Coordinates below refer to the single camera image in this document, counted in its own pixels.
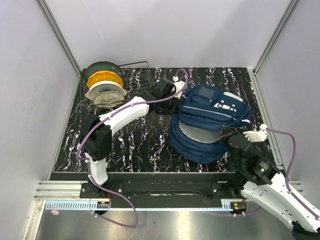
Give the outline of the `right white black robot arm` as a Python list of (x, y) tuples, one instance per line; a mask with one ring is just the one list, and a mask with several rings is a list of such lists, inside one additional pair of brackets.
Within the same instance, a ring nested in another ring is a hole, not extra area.
[(320, 238), (320, 210), (306, 200), (276, 164), (258, 154), (256, 143), (264, 142), (275, 129), (262, 124), (258, 131), (223, 126), (221, 141), (228, 147), (235, 176), (224, 188), (232, 198), (255, 202), (280, 220), (296, 240)]

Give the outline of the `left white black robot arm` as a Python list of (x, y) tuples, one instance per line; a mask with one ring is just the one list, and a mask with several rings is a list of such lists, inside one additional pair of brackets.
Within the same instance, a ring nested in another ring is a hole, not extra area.
[(162, 78), (155, 85), (143, 90), (128, 103), (100, 116), (89, 116), (81, 126), (80, 146), (76, 159), (88, 166), (88, 179), (92, 182), (90, 192), (97, 198), (107, 193), (120, 196), (108, 190), (106, 162), (112, 151), (115, 133), (134, 120), (157, 110), (173, 111), (188, 86), (189, 77), (180, 80), (176, 74), (173, 80)]

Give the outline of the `navy blue student backpack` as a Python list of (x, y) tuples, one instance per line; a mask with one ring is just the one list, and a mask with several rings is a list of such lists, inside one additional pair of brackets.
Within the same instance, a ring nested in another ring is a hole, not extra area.
[(222, 128), (248, 128), (251, 117), (249, 106), (239, 96), (200, 84), (180, 99), (178, 114), (170, 121), (169, 144), (192, 162), (211, 164), (228, 151), (221, 141)]

